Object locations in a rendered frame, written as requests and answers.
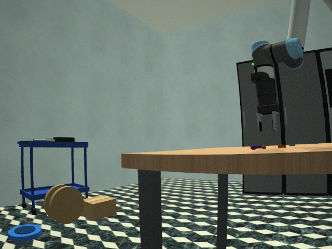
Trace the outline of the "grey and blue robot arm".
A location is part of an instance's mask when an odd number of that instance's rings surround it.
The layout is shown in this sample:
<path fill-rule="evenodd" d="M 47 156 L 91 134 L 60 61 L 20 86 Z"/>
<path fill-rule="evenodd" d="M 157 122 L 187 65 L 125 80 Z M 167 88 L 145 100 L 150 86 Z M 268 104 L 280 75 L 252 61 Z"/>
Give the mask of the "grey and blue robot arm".
<path fill-rule="evenodd" d="M 262 40 L 252 44 L 254 67 L 273 67 L 274 63 L 280 62 L 293 70 L 302 67 L 310 1 L 293 0 L 287 40 L 274 44 Z"/>

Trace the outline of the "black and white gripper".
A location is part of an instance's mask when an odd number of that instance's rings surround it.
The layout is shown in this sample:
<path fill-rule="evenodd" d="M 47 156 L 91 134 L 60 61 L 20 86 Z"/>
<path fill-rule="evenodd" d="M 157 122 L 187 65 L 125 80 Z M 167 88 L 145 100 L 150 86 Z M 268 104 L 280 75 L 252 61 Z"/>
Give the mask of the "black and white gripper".
<path fill-rule="evenodd" d="M 276 101 L 276 86 L 274 71 L 271 66 L 254 67 L 254 73 L 251 74 L 251 81 L 256 84 L 258 97 L 257 124 L 258 132 L 262 132 L 261 117 L 272 114 L 273 130 L 276 128 L 276 115 L 279 115 L 279 106 Z"/>

